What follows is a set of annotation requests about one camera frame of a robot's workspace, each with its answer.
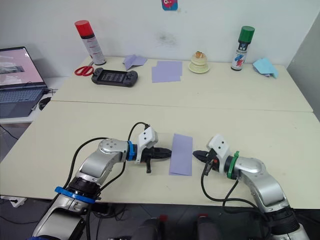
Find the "green ring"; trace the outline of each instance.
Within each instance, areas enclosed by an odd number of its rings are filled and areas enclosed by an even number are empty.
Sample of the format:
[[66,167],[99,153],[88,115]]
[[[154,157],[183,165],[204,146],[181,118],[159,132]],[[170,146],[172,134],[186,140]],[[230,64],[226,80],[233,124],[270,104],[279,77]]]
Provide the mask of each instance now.
[[228,173],[226,175],[228,177],[228,179],[231,179],[232,171],[234,170],[234,167],[235,167],[235,164],[236,164],[238,157],[239,157],[239,151],[236,151],[232,160],[231,160],[230,167],[229,167]]

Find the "white plate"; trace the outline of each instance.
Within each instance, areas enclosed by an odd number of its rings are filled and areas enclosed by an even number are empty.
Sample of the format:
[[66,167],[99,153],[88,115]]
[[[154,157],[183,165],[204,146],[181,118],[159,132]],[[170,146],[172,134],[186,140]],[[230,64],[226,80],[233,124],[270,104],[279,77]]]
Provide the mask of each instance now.
[[190,67],[191,64],[192,64],[192,63],[190,62],[189,65],[188,65],[188,69],[189,69],[191,72],[196,73],[196,74],[204,74],[204,73],[208,72],[209,69],[210,69],[210,67],[207,66],[207,68],[204,68],[204,69],[202,69],[202,70],[198,70],[198,71],[197,71],[197,70],[191,69],[191,67]]

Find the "red cap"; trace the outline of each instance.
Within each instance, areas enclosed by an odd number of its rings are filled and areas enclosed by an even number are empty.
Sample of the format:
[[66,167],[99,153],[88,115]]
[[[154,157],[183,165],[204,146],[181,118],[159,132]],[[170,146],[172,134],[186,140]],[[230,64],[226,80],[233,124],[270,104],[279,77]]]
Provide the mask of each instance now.
[[87,20],[76,21],[74,25],[78,30],[80,36],[85,37],[94,34],[94,31],[92,30],[90,23]]

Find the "power cord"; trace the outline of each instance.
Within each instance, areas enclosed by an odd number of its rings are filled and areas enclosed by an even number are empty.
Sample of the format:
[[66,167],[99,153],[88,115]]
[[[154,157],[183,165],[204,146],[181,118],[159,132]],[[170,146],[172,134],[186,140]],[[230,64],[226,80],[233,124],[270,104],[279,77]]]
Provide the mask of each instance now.
[[52,94],[52,96],[57,92],[57,88],[46,88],[44,91],[43,91],[43,94]]
[[9,222],[9,223],[12,223],[12,224],[18,224],[18,225],[24,225],[24,224],[36,224],[38,223],[38,221],[29,221],[29,222],[16,222],[16,221],[12,221],[12,220],[9,220],[7,218],[5,218],[4,216],[0,216],[1,219]]
[[1,205],[1,204],[4,204],[4,203],[7,203],[7,202],[11,202],[11,203],[15,203],[15,204],[18,202],[17,199],[16,199],[16,200],[9,200],[9,199],[2,199],[2,198],[1,198],[1,200],[2,200],[2,201],[0,201],[0,205]]
[[[81,144],[77,150],[75,151],[74,155],[73,155],[73,158],[72,158],[72,161],[71,161],[71,166],[70,166],[70,170],[69,170],[69,174],[68,174],[68,177],[65,181],[65,184],[63,185],[63,188],[65,189],[68,184],[70,183],[71,181],[71,177],[72,177],[72,174],[74,172],[74,168],[75,168],[75,163],[76,163],[76,159],[77,159],[77,156],[78,156],[78,153],[80,152],[80,150],[85,146],[87,145],[88,143],[91,143],[93,141],[96,141],[96,140],[103,140],[103,139],[107,139],[107,137],[95,137],[95,138],[92,138],[86,142],[84,142],[83,144]],[[60,193],[58,193],[57,195],[55,195],[55,197],[52,199],[52,201],[50,202],[50,204],[48,205],[48,207],[45,209],[45,211],[43,212],[42,216],[40,217],[39,221],[45,216],[45,214],[47,213],[47,211],[51,208],[51,206],[54,204],[54,202],[57,200],[58,196],[60,195]]]
[[100,229],[100,225],[102,223],[103,219],[112,219],[115,218],[116,221],[125,221],[127,219],[123,219],[123,216],[125,214],[126,211],[129,211],[129,209],[126,209],[126,204],[124,205],[124,207],[116,213],[116,210],[113,208],[112,214],[102,214],[102,213],[98,213],[98,212],[93,212],[93,214],[99,218],[98,224],[97,224],[97,228],[96,228],[96,234],[95,234],[95,240],[98,240],[98,236],[99,236],[99,229]]
[[[68,178],[67,180],[65,181],[65,184],[63,186],[63,188],[65,189],[68,184],[70,183],[70,180],[71,180],[71,177],[72,177],[72,174],[74,172],[74,168],[75,168],[75,162],[76,162],[76,159],[77,159],[77,156],[78,156],[78,153],[80,152],[80,150],[85,146],[87,145],[88,143],[91,143],[93,141],[96,141],[96,140],[103,140],[103,139],[107,139],[107,137],[95,137],[95,138],[92,138],[86,142],[84,142],[83,144],[81,144],[78,149],[75,151],[74,155],[73,155],[73,158],[72,158],[72,162],[71,162],[71,166],[70,166],[70,170],[69,170],[69,175],[68,175]],[[91,236],[90,236],[90,214],[91,214],[91,210],[92,210],[92,204],[89,204],[88,205],[88,209],[87,209],[87,213],[86,213],[86,216],[85,216],[85,230],[86,230],[86,238],[88,240],[91,239]]]
[[4,131],[6,131],[11,137],[13,137],[13,138],[16,139],[16,140],[19,140],[19,138],[13,136],[13,135],[12,135],[7,129],[5,129],[3,126],[0,125],[0,127],[1,127]]
[[[207,161],[205,163],[205,167],[202,171],[202,174],[201,174],[201,188],[202,188],[202,191],[204,193],[204,195],[214,201],[214,202],[222,202],[222,208],[223,210],[226,212],[226,213],[229,213],[229,214],[239,214],[239,213],[247,213],[247,212],[250,212],[250,213],[254,213],[254,214],[258,214],[259,217],[261,217],[265,222],[268,222],[268,218],[262,213],[260,212],[260,210],[258,209],[258,207],[256,205],[254,205],[252,202],[248,201],[248,200],[245,200],[245,199],[242,199],[242,198],[229,198],[229,196],[231,195],[231,193],[235,190],[235,188],[237,187],[239,181],[236,180],[234,185],[232,186],[232,188],[229,190],[229,192],[226,194],[225,198],[214,198],[214,197],[211,197],[206,189],[205,189],[205,185],[204,185],[204,177],[206,175],[206,169],[209,165],[210,161]],[[226,203],[227,202],[231,202],[231,201],[236,201],[236,202],[242,202],[242,203],[246,203],[246,204],[249,204],[250,206],[253,207],[253,209],[239,209],[239,210],[233,210],[233,211],[230,211],[227,209],[226,207]],[[266,234],[266,236],[264,236],[264,231],[263,229],[261,228],[261,235],[262,235],[262,238],[263,239],[268,239],[269,236],[271,235],[271,229],[270,227],[268,228],[268,232]]]
[[[139,122],[135,123],[135,124],[133,125],[133,127],[131,128],[131,130],[130,130],[130,133],[129,133],[129,136],[128,136],[128,141],[130,141],[131,135],[132,135],[134,129],[136,128],[136,126],[138,126],[138,125],[140,125],[140,124],[144,125],[144,129],[147,129],[148,127],[150,127],[149,124],[147,124],[147,123],[145,123],[145,122],[142,122],[142,121],[139,121]],[[103,185],[103,186],[98,190],[98,192],[97,192],[97,194],[96,194],[96,197],[98,197],[98,196],[100,195],[100,193],[101,193],[107,186],[109,186],[109,185],[112,184],[115,180],[117,180],[117,179],[124,173],[125,169],[126,169],[126,162],[123,163],[121,172],[120,172],[117,176],[115,176],[113,179],[111,179],[110,181],[108,181],[105,185]],[[86,219],[85,219],[85,221],[86,221],[86,222],[85,222],[85,227],[86,227],[86,239],[87,239],[87,240],[91,240],[91,235],[90,235],[90,213],[91,213],[91,209],[92,209],[92,206],[89,206],[88,212],[87,212],[87,214],[86,214]]]

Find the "black cable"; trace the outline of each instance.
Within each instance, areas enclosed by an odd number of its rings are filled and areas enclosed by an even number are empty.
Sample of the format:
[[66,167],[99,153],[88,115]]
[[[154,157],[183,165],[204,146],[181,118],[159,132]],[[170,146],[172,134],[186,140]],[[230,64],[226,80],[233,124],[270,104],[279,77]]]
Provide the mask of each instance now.
[[[229,190],[229,192],[227,193],[227,195],[225,196],[225,198],[214,198],[214,197],[211,197],[207,192],[206,192],[206,189],[205,189],[205,186],[204,186],[204,177],[205,177],[205,173],[206,173],[206,169],[209,165],[209,161],[207,161],[205,163],[205,167],[202,171],[202,174],[201,174],[201,188],[202,188],[202,191],[204,193],[204,195],[212,200],[212,201],[215,201],[215,202],[222,202],[222,208],[223,210],[226,212],[226,213],[230,213],[230,214],[239,214],[239,213],[246,213],[246,212],[252,212],[252,213],[255,213],[255,214],[258,214],[264,221],[268,221],[268,218],[262,213],[260,212],[260,210],[258,209],[258,207],[256,205],[254,205],[252,202],[248,201],[248,200],[245,200],[245,199],[242,199],[242,198],[229,198],[229,196],[231,195],[231,193],[233,192],[233,190],[236,188],[236,186],[238,185],[239,181],[236,180],[234,185],[232,186],[232,188]],[[235,210],[235,211],[229,211],[227,210],[226,208],[226,202],[230,202],[230,201],[237,201],[237,202],[243,202],[243,203],[246,203],[246,204],[249,204],[250,206],[253,207],[253,209],[240,209],[240,210]],[[270,236],[270,227],[268,228],[268,233],[267,233],[267,236],[262,236],[264,239],[267,239],[269,236]]]
[[86,232],[86,239],[91,240],[91,235],[90,235],[90,214],[92,210],[92,204],[90,203],[88,205],[88,211],[85,216],[85,232]]
[[52,94],[52,96],[57,92],[57,88],[47,88],[47,92],[45,91],[45,94]]
[[99,218],[98,226],[96,227],[95,240],[98,240],[98,236],[99,236],[99,228],[100,228],[100,225],[101,225],[102,220],[103,220],[103,218]]
[[32,81],[28,81],[28,82],[26,82],[23,86],[22,86],[22,89],[24,89],[25,88],[25,86],[27,85],[27,84],[34,84]]
[[152,218],[152,215],[150,214],[150,212],[148,212],[143,206],[142,204],[139,204],[139,206],[146,212],[146,214],[148,214],[150,216],[150,218]]
[[127,211],[126,209],[126,204],[124,205],[124,207],[116,213],[116,210],[113,209],[113,212],[111,215],[103,215],[102,213],[99,213],[99,212],[93,212],[93,214],[97,217],[97,218],[100,218],[100,219],[113,219],[113,218],[116,218],[117,216],[119,216],[120,214],[124,213],[125,211]]
[[125,221],[125,220],[128,219],[128,218],[123,219],[125,212],[129,211],[129,209],[126,209],[126,206],[127,206],[127,205],[125,204],[124,207],[122,208],[122,210],[115,215],[114,219],[115,219],[117,222],[118,222],[118,221]]
[[65,188],[68,186],[68,184],[70,183],[72,174],[73,174],[73,172],[74,172],[74,167],[75,167],[76,158],[77,158],[77,155],[78,155],[78,153],[80,152],[80,150],[81,150],[85,145],[87,145],[88,143],[91,143],[91,142],[96,141],[96,140],[101,140],[101,139],[107,139],[107,137],[95,137],[95,138],[92,138],[92,139],[84,142],[83,144],[81,144],[81,145],[78,147],[78,149],[75,151],[75,153],[74,153],[74,155],[73,155],[73,158],[72,158],[72,162],[71,162],[71,166],[70,166],[68,178],[67,178],[67,180],[65,181],[65,184],[64,184],[64,186],[63,186],[64,189],[65,189]]
[[[131,128],[131,130],[130,130],[130,133],[129,133],[129,136],[128,136],[128,141],[130,141],[132,132],[134,131],[135,127],[138,126],[139,124],[143,124],[145,129],[150,126],[149,124],[147,124],[147,123],[145,123],[145,122],[143,122],[143,121],[139,121],[139,122],[135,123],[135,124],[133,125],[133,127]],[[108,181],[105,185],[103,185],[103,186],[99,189],[98,194],[100,194],[106,187],[108,187],[108,186],[109,186],[110,184],[112,184],[115,180],[117,180],[117,179],[124,173],[125,168],[126,168],[126,162],[123,163],[121,172],[120,172],[117,176],[115,176],[113,179],[111,179],[110,181]]]
[[250,206],[252,206],[254,209],[258,209],[256,205],[254,205],[252,202],[248,201],[248,200],[245,200],[245,199],[242,199],[242,198],[214,198],[214,197],[211,197],[207,192],[206,192],[206,189],[205,189],[205,186],[204,186],[204,177],[205,177],[205,173],[206,173],[206,169],[208,167],[208,164],[209,162],[207,161],[206,164],[205,164],[205,167],[202,171],[202,175],[201,175],[201,188],[202,188],[202,191],[204,193],[204,195],[214,201],[214,202],[230,202],[230,201],[237,201],[237,202],[243,202],[243,203],[246,203],[246,204],[249,204]]
[[[231,195],[231,193],[235,190],[235,188],[237,187],[239,183],[239,180],[236,180],[235,183],[233,184],[232,188],[230,189],[230,191],[227,193],[227,195],[225,196],[225,199],[228,199]],[[228,214],[238,214],[238,213],[246,213],[246,212],[253,212],[253,213],[257,213],[255,209],[243,209],[243,210],[234,210],[234,211],[230,211],[228,210],[228,208],[226,207],[226,201],[224,201],[222,203],[222,207],[223,207],[223,210],[228,213]],[[259,224],[259,227],[260,227],[260,231],[261,231],[261,237],[263,239],[268,239],[270,234],[271,234],[271,228],[268,227],[268,232],[267,234],[265,235],[265,230],[264,230],[264,226],[261,224]]]
[[29,221],[29,222],[16,222],[16,221],[12,221],[12,220],[9,220],[7,218],[5,218],[4,216],[0,216],[0,218],[2,218],[3,220],[9,222],[9,223],[12,223],[12,224],[18,224],[18,225],[24,225],[24,224],[36,224],[38,223],[38,221]]
[[15,203],[16,204],[18,202],[18,200],[17,199],[12,200],[12,199],[0,198],[0,205],[4,204],[4,203],[7,203],[7,202],[11,202],[11,203]]
[[19,140],[19,138],[13,136],[13,135],[12,135],[7,129],[5,129],[3,126],[0,125],[0,127],[1,127],[3,130],[5,130],[11,137],[13,137],[13,138],[16,139],[16,140]]
[[311,218],[309,216],[305,216],[305,215],[302,215],[302,214],[299,214],[299,213],[298,214],[296,213],[296,215],[297,215],[298,218],[303,218],[303,219],[305,219],[305,220],[307,220],[307,221],[309,221],[309,222],[311,222],[313,224],[320,225],[320,221],[318,221],[316,219],[313,219],[313,218]]

